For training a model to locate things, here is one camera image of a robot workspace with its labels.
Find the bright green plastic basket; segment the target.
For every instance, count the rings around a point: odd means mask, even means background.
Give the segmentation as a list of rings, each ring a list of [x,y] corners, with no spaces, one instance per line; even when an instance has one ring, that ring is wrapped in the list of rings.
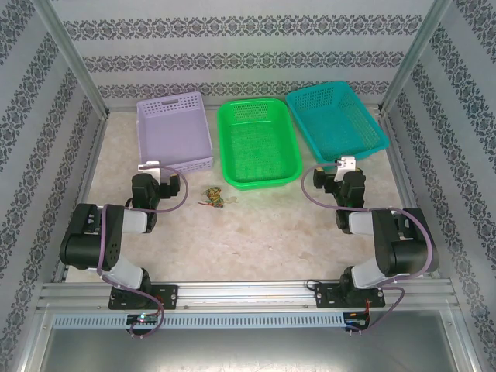
[[[276,98],[227,102],[217,111],[226,182],[245,191],[296,180],[303,163],[288,107]]]

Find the grey metal sheet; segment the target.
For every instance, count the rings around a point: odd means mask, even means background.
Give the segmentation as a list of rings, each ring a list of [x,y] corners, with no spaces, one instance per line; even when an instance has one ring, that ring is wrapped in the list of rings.
[[[136,340],[107,314],[39,315],[15,372],[488,372],[451,308],[397,311],[363,333],[328,327],[321,315],[287,328],[169,319]]]

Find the aluminium side rail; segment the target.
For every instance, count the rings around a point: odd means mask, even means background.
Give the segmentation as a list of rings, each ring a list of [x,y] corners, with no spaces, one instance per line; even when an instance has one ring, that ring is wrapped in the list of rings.
[[[89,190],[91,188],[91,183],[95,173],[96,164],[98,163],[98,156],[101,151],[102,141],[105,136],[105,131],[108,124],[109,116],[110,116],[110,112],[107,112],[106,115],[101,119],[100,123],[98,124],[98,128],[95,130],[95,134],[91,142],[90,151],[88,153],[87,160],[84,164],[84,169],[83,169],[84,173],[82,174],[82,179],[78,187],[77,197],[75,198],[72,205],[73,208],[71,211],[70,218],[72,218],[72,215],[77,205],[82,202],[85,202],[88,197]],[[53,276],[51,278],[51,282],[60,283],[62,281],[65,281],[67,277],[66,271],[67,271],[66,266],[63,263],[61,263],[61,260],[58,257],[53,272]]]
[[[420,208],[415,198],[415,190],[410,182],[408,167],[405,165],[403,156],[401,155],[401,148],[398,145],[398,142],[394,135],[390,120],[386,115],[381,116],[379,118],[379,123],[389,140],[389,146],[386,149],[387,158],[391,166],[391,172],[393,174],[396,188],[398,190],[401,207],[419,208],[422,211],[425,220],[427,220],[425,209]]]

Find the small controller circuit board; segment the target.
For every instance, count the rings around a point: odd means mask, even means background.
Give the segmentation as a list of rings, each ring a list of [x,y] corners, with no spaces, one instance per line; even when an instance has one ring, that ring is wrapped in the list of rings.
[[[368,312],[351,312],[344,314],[344,322],[348,325],[360,327],[368,327],[370,323],[370,314]]]
[[[126,324],[128,326],[139,325],[139,326],[155,326],[158,322],[158,316],[155,314],[142,313],[139,315],[128,315]]]

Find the lilac plastic basket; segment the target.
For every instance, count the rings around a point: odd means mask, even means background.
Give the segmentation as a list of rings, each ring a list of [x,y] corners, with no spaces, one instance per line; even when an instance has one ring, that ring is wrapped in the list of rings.
[[[181,173],[210,169],[212,141],[202,94],[194,91],[136,104],[140,162]]]

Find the aluminium frame post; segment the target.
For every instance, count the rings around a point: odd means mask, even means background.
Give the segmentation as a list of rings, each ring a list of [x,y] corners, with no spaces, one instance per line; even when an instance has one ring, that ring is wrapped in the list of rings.
[[[397,97],[401,93],[413,68],[426,48],[432,34],[437,29],[452,0],[433,0],[425,18],[412,41],[404,60],[389,85],[383,101],[379,104],[380,114],[389,113]]]
[[[60,20],[55,8],[50,0],[30,0],[35,10],[40,15],[43,24],[57,44],[60,52],[63,54],[68,66],[73,71],[79,84],[88,96],[93,108],[100,117],[107,118],[109,109],[99,92],[97,85],[93,82],[92,77],[78,52],[72,39],[69,36],[64,24]]]

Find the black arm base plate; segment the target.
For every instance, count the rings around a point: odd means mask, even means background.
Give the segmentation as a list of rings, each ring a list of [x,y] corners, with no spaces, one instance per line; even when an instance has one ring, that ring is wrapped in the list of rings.
[[[317,308],[384,308],[382,291],[376,288],[345,289],[338,283],[317,283],[315,286]]]
[[[155,297],[165,310],[175,310],[177,306],[177,285],[153,284],[150,296]],[[142,295],[117,288],[112,288],[108,301],[110,310],[152,310],[158,309],[158,304]]]

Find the aluminium mounting rail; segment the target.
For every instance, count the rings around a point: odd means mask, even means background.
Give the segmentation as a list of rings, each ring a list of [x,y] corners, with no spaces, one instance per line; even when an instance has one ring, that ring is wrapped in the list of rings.
[[[316,297],[303,281],[178,282],[172,296],[177,312],[315,312]],[[447,279],[402,281],[405,296],[399,310],[459,308]],[[36,302],[38,312],[104,312],[111,287],[100,283],[44,284]]]

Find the teal plastic basket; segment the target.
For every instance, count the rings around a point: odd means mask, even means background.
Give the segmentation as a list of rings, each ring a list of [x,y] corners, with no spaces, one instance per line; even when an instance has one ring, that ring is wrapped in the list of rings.
[[[345,81],[331,81],[286,95],[296,125],[319,164],[342,156],[365,159],[389,139]]]

